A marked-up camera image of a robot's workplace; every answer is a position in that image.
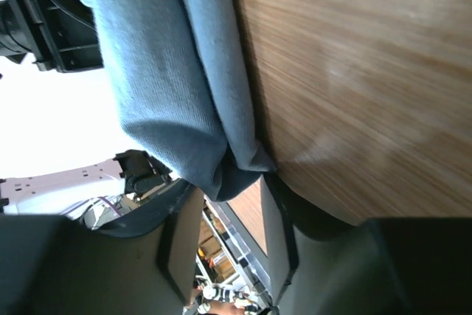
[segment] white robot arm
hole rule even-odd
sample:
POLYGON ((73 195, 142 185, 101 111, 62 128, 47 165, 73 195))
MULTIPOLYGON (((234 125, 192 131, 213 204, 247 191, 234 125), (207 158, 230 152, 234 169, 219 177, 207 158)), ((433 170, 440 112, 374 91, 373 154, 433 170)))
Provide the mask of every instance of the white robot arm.
POLYGON ((91 198, 136 193, 169 182, 169 170, 144 151, 128 150, 92 166, 0 180, 0 212, 67 214, 91 198))

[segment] white wall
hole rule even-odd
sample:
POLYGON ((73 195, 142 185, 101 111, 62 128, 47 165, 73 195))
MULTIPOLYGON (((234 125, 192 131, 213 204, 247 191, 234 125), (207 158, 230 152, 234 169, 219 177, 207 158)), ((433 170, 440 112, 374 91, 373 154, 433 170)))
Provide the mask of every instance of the white wall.
POLYGON ((39 72, 0 58, 0 178, 53 173, 139 146, 119 128, 103 70, 39 72))

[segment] cloth fold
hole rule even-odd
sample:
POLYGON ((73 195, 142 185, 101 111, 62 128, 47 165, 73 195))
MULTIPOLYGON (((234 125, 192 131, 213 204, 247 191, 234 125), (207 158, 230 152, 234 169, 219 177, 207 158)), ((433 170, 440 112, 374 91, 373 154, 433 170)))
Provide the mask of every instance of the cloth fold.
POLYGON ((84 0, 122 127, 225 201, 274 163, 255 138, 232 0, 84 0))

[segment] blue towel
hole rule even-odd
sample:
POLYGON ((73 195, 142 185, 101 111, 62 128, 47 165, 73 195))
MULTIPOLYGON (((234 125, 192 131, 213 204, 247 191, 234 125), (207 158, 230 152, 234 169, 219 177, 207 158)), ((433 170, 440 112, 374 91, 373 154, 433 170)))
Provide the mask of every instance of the blue towel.
POLYGON ((274 163, 255 138, 232 0, 83 0, 124 131, 225 201, 274 163))

